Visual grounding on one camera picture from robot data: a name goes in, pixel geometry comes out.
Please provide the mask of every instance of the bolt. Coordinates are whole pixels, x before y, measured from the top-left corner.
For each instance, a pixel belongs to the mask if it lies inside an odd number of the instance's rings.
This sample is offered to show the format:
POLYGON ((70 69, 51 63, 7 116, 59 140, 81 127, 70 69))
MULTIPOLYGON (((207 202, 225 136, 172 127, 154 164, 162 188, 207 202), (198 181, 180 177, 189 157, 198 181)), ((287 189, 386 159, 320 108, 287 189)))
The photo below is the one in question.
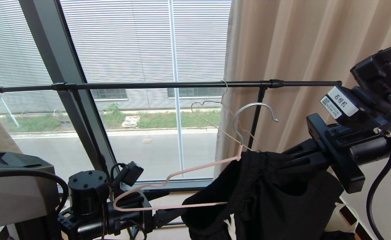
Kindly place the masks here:
POLYGON ((373 129, 373 131, 374 131, 374 133, 376 133, 376 134, 378 134, 378 133, 380 133, 380 132, 382 132, 382 130, 381 129, 379 129, 379 128, 374 128, 373 129))

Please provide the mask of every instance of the grass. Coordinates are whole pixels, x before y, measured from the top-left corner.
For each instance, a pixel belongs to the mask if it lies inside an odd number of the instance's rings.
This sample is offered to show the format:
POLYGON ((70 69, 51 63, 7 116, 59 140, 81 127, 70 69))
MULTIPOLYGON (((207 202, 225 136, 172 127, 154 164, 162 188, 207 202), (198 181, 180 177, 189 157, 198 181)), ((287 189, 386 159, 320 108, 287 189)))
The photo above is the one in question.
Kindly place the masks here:
MULTIPOLYGON (((219 126, 221 111, 195 111, 197 114, 207 119, 215 126, 219 126)), ((121 124, 126 116, 135 114, 122 113, 118 105, 113 104, 106 110, 100 112, 102 123, 106 129, 123 129, 121 124)), ((145 113, 140 112, 137 114, 141 116, 137 128, 138 129, 158 129, 158 128, 176 128, 176 113, 175 112, 163 112, 163 113, 145 113)), ((182 127, 208 127, 209 123, 202 120, 196 114, 187 111, 181 111, 181 124, 182 127)), ((52 132, 63 131, 61 124, 59 123, 59 116, 53 116, 46 114, 42 116, 15 116, 16 121, 19 123, 19 127, 16 127, 10 116, 1 117, 0 122, 7 129, 8 132, 52 132)))

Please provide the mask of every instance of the white bag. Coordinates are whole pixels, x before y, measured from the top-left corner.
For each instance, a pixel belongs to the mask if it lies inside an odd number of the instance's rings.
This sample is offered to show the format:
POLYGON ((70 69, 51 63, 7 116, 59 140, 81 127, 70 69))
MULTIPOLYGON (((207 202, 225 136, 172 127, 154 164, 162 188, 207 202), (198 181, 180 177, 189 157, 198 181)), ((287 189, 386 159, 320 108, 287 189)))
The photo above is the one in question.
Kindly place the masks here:
POLYGON ((325 228, 325 231, 326 232, 343 231, 343 232, 355 233, 358 224, 359 224, 359 215, 352 207, 346 204, 336 203, 336 208, 333 210, 332 216, 330 216, 330 220, 325 228), (351 213, 356 217, 356 222, 351 226, 348 225, 344 217, 339 212, 339 210, 341 210, 341 208, 344 206, 346 206, 351 211, 351 213))

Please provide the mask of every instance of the gray machine housing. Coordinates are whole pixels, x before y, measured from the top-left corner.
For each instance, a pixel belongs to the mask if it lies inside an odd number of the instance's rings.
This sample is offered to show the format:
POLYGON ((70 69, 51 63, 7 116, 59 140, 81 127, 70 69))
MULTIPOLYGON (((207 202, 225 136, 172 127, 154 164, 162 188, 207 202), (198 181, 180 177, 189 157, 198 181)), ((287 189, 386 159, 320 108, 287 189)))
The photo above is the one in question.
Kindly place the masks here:
MULTIPOLYGON (((55 173, 39 157, 0 152, 0 170, 27 169, 55 173)), ((16 176, 0 178, 0 227, 46 216, 59 204, 57 184, 49 179, 16 176)))

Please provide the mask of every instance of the clothing rack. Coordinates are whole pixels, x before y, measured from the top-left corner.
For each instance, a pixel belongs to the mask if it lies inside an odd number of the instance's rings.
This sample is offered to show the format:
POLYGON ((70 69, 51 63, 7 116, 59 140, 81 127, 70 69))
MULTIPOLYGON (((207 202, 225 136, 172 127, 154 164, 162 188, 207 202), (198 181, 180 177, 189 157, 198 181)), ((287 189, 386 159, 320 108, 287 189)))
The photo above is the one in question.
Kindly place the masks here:
MULTIPOLYGON (((89 120, 81 102, 80 94, 78 90, 90 90, 90 89, 142 89, 142 88, 259 88, 257 102, 264 100, 265 91, 268 88, 282 88, 282 87, 319 87, 319 86, 336 86, 341 85, 341 81, 283 81, 278 79, 271 79, 268 81, 247 81, 247 82, 144 82, 144 83, 54 83, 51 85, 40 86, 23 86, 23 87, 0 87, 0 93, 6 92, 21 92, 21 91, 71 91, 78 108, 81 112, 81 117, 87 126, 87 131, 92 139, 92 143, 95 147, 95 152, 99 158, 102 158, 98 145, 96 144, 93 129, 90 127, 89 120)), ((256 106, 255 114, 252 122, 251 134, 254 136, 256 127, 258 125, 259 114, 261 112, 261 106, 256 106)), ((251 148, 253 144, 253 138, 249 138, 248 147, 251 148)))

